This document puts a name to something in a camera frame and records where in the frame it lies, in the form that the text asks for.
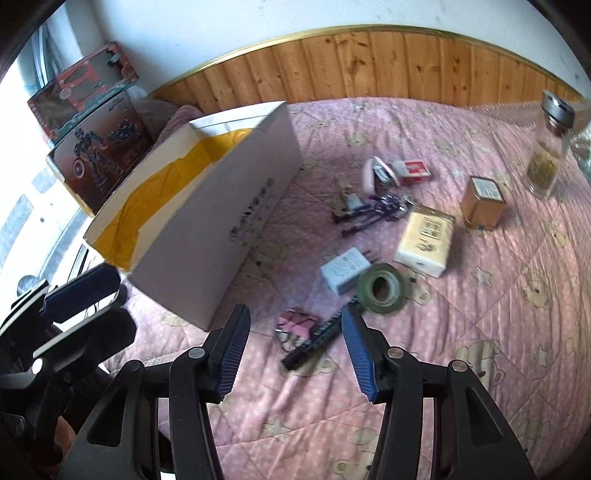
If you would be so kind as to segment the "pink binder clips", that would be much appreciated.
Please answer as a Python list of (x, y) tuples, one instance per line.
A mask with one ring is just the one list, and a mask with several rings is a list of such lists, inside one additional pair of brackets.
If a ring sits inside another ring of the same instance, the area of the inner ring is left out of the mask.
[(284, 352), (290, 353), (311, 338), (321, 322), (317, 316), (297, 309), (289, 309), (277, 318), (274, 333)]

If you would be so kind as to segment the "black marker pen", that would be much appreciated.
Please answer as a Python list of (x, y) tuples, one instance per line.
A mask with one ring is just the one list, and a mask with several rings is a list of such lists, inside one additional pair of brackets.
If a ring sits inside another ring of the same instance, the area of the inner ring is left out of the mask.
[(300, 346), (297, 346), (293, 352), (288, 353), (287, 356), (281, 360), (283, 367), (286, 368), (287, 371), (294, 371), (307, 363), (312, 356), (317, 354), (322, 348), (325, 348), (325, 346), (331, 343), (335, 337), (341, 334), (342, 313), (345, 312), (346, 308), (360, 305), (359, 298), (353, 296), (353, 298), (350, 299), (342, 309), (335, 312), (329, 320), (322, 322), (318, 327), (315, 327), (308, 340), (304, 340)]

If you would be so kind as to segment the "green tape roll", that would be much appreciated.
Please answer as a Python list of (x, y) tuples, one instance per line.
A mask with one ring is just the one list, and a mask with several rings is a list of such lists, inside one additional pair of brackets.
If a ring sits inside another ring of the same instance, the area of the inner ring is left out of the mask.
[(404, 304), (404, 278), (391, 264), (372, 265), (356, 280), (356, 296), (366, 310), (380, 315), (390, 314)]

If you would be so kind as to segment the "purple pen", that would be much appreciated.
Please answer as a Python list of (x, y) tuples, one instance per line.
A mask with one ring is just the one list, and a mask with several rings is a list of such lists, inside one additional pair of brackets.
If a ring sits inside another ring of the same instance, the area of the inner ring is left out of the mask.
[(370, 225), (373, 225), (381, 220), (390, 221), (391, 216), (392, 213), (388, 211), (372, 211), (363, 217), (363, 219), (353, 222), (352, 226), (346, 227), (344, 230), (342, 230), (342, 237), (352, 236), (353, 234), (363, 231), (367, 227), (370, 227)]

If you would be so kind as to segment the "red staples box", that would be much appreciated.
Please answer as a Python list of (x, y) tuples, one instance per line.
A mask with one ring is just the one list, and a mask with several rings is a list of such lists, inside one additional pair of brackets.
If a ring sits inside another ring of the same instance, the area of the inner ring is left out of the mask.
[(426, 182), (433, 177), (427, 164), (422, 160), (394, 161), (392, 171), (398, 186)]

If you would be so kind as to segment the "white cardboard box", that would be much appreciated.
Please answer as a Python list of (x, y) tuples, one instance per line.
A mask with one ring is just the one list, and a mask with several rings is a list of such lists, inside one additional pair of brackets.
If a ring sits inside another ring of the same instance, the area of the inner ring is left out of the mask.
[(207, 330), (301, 165), (286, 102), (193, 119), (132, 170), (84, 238), (143, 294)]

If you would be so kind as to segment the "dark robot toy box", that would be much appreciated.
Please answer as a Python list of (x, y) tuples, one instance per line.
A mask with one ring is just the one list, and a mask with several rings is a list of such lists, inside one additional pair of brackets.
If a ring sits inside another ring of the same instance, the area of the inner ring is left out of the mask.
[(93, 216), (152, 145), (129, 95), (121, 92), (75, 126), (50, 151), (47, 163), (80, 208)]

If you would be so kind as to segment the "red toy package box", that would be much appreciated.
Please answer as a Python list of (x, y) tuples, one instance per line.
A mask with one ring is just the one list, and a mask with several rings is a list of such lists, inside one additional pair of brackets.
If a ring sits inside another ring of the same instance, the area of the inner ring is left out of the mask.
[(109, 42), (58, 74), (28, 100), (28, 105), (48, 139), (59, 143), (88, 115), (138, 79), (118, 43)]

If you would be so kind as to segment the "pink quilted bed cover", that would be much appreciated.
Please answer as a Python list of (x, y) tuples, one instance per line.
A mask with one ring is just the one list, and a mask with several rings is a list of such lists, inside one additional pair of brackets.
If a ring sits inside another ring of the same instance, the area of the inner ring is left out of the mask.
[(320, 268), (356, 248), (392, 262), (403, 226), (380, 222), (342, 237), (329, 220), (332, 177), (356, 174), (377, 148), (425, 153), (436, 168), (419, 189), (428, 204), (458, 215), (468, 176), (487, 173), (508, 209), (491, 232), (455, 230), (438, 278), (399, 267), (398, 286), (380, 280), (397, 311), (367, 322), (423, 361), (466, 361), (506, 415), (535, 471), (569, 460), (590, 427), (590, 188), (574, 163), (545, 201), (519, 181), (529, 130), (447, 107), (403, 101), (293, 109), (305, 163), (277, 204), (222, 309), (249, 305), (253, 330), (228, 401), (211, 410), (229, 479), (359, 479), (378, 441), (380, 407), (363, 399), (346, 347), (337, 341), (287, 371), (290, 338), (273, 319), (290, 307), (318, 317), (342, 299)]

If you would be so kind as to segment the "glass tea bottle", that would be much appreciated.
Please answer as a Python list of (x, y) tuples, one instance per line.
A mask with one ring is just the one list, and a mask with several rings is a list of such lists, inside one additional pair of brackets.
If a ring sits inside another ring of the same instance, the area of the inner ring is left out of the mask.
[(531, 154), (523, 175), (525, 187), (538, 199), (547, 199), (554, 189), (574, 122), (573, 107), (551, 91), (544, 90)]

